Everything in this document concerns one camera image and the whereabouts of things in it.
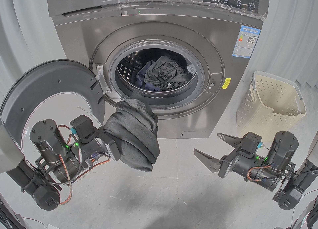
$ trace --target black cloth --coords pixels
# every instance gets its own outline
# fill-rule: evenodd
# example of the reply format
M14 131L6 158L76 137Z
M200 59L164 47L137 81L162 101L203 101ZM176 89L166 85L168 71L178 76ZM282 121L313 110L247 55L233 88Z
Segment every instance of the black cloth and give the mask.
M152 171L160 153L157 123L158 117L145 98L134 91L129 99L116 104L116 112L103 128L116 142L123 163Z
M143 68L141 68L139 70L139 72L136 75L137 80L134 83L137 87L151 90L151 91L160 91L160 87L155 86L153 83L149 83L149 82L145 83L144 82L145 75L146 75L148 68L154 63L155 62L153 60L150 60L147 62L147 64Z
M191 79L192 74L186 72L175 60L161 56L147 69L144 81L165 91L179 88Z

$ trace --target black cylindrical motor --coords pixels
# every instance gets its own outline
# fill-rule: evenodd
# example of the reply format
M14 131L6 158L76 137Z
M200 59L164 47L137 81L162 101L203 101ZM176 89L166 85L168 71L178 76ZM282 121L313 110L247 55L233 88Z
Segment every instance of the black cylindrical motor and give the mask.
M60 163L59 154L64 158L68 152L68 146L54 120L36 123L30 132L30 140L49 164Z
M271 171L284 172L299 146L298 140L290 132L275 135L265 163L272 164Z

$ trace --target gray floor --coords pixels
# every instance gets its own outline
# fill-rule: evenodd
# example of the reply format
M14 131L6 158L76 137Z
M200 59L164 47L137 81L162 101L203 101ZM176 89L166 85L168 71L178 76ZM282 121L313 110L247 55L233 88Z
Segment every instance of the gray floor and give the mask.
M160 156L153 172L133 170L110 162L97 167L74 184L71 202L47 212L22 194L6 175L0 175L0 192L17 213L60 229L66 228L275 228L291 224L292 211L281 210L273 194L230 173L225 179L211 174L193 155L193 148L221 158L231 148L217 133L236 135L236 109L249 83L240 82L230 104L208 139L160 139ZM318 130L318 89L301 87L307 106L290 131L300 147L293 162L300 165ZM260 155L266 154L262 148ZM308 191L318 188L316 180ZM294 219L317 192L304 197ZM62 192L66 198L68 190ZM30 222L35 229L43 228Z

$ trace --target blue garment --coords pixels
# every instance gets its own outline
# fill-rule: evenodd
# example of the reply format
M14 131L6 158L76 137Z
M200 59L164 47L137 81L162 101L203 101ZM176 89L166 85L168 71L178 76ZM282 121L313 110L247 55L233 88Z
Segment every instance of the blue garment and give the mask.
M155 86L154 84L149 82L148 83L144 82L146 71L152 64L154 64L153 60L148 61L147 64L139 70L139 72L136 75L137 80L135 82L135 85L139 88L147 89L150 91L161 91L160 87Z

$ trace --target white plastic basket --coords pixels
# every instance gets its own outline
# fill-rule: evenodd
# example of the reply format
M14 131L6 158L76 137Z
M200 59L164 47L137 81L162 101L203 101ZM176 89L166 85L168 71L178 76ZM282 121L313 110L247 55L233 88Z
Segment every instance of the white plastic basket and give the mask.
M236 112L238 133L243 137L247 132L253 132L262 136L262 141L272 141L277 132L287 131L306 113L295 83L255 71Z

